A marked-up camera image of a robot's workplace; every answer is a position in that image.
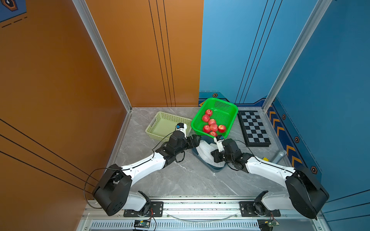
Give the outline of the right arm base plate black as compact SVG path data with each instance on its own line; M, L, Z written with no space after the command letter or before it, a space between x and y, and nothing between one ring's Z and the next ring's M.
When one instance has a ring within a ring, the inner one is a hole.
M239 202L242 217L280 217L281 213L277 210L268 210L262 205L255 205L252 201Z

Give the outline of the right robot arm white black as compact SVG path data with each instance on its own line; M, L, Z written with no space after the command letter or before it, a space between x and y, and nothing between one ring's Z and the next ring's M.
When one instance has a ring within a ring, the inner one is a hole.
M258 175L285 188L280 193L261 192L253 202L253 211L264 217L274 210L296 210L306 218L316 219L329 199L314 174L306 167L285 167L264 161L252 153L242 153L233 139L214 138L217 150L212 151L214 161L231 164L237 171Z

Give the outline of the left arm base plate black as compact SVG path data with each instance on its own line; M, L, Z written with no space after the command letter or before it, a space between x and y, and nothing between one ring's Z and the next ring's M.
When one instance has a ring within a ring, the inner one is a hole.
M125 210L123 216L127 218L149 218L149 217L162 217L163 215L163 206L164 203L162 201L154 201L150 202L150 205L146 203L143 209L140 211L134 210Z

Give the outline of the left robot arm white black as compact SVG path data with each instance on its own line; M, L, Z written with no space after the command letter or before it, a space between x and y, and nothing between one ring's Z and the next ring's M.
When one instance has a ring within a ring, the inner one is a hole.
M147 158L127 166L113 164L106 168L92 193L99 204L98 208L103 209L108 216L115 215L122 209L133 210L140 215L149 214L150 198L142 191L132 192L131 187L147 175L175 162L178 154L198 147L200 140L200 135L188 137L183 131L177 130Z

